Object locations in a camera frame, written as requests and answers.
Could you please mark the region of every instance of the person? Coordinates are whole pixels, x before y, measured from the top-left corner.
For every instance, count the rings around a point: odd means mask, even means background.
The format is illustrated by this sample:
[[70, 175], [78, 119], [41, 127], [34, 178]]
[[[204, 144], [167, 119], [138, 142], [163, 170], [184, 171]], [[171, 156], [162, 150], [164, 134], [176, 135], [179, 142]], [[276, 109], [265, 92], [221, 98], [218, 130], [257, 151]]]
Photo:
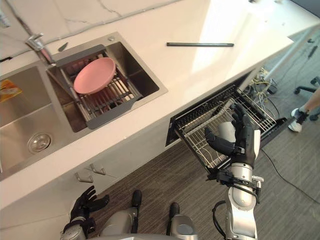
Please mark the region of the person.
[[291, 112], [291, 116], [295, 118], [295, 120], [290, 123], [288, 128], [293, 131], [300, 133], [302, 130], [302, 123], [309, 116], [309, 112], [311, 112], [316, 107], [320, 106], [320, 87], [312, 94], [310, 99], [300, 108], [296, 108]]

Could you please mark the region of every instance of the black chopstick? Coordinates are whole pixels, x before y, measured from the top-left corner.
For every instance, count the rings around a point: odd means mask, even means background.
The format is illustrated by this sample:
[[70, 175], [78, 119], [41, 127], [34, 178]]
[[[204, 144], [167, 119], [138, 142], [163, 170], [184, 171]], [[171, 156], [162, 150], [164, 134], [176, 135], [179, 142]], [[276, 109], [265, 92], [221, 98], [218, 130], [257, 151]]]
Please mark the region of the black chopstick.
[[233, 47], [233, 43], [167, 42], [168, 47]]

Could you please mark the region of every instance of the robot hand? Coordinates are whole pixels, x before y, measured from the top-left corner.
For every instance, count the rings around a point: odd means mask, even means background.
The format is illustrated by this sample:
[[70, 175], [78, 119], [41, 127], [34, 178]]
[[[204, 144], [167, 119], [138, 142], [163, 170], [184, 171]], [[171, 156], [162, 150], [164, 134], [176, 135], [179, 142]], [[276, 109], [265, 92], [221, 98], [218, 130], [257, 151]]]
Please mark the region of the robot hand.
[[89, 187], [75, 201], [70, 213], [70, 222], [65, 225], [61, 240], [84, 240], [96, 230], [96, 223], [90, 213], [104, 208], [109, 202], [109, 195], [97, 199], [95, 186]]
[[95, 186], [91, 186], [78, 197], [71, 210], [70, 221], [75, 218], [88, 219], [90, 213], [98, 211], [108, 204], [109, 195], [97, 199], [97, 195], [94, 195], [95, 193]]
[[240, 104], [235, 103], [233, 108], [232, 125], [235, 128], [235, 142], [214, 135], [208, 127], [204, 130], [205, 139], [210, 147], [230, 156], [232, 163], [245, 163], [253, 168], [260, 147], [260, 131], [254, 131], [246, 110]]

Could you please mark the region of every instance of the pink bowl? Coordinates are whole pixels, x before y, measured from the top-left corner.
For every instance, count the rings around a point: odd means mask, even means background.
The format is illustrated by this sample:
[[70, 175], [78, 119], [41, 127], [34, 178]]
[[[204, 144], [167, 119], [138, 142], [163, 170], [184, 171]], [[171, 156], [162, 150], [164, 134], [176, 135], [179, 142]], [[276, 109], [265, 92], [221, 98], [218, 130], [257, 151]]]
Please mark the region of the pink bowl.
[[115, 62], [102, 57], [90, 62], [76, 76], [73, 88], [79, 94], [94, 94], [107, 86], [116, 71]]

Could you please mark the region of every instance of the chair wheel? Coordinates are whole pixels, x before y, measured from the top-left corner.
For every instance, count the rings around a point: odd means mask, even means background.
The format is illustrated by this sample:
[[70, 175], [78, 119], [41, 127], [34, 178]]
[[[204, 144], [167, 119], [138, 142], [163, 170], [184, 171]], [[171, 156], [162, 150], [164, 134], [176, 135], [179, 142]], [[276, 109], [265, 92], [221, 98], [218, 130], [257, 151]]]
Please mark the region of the chair wheel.
[[311, 120], [311, 121], [316, 121], [316, 120], [318, 120], [318, 115], [310, 115], [310, 117], [309, 117], [309, 119]]

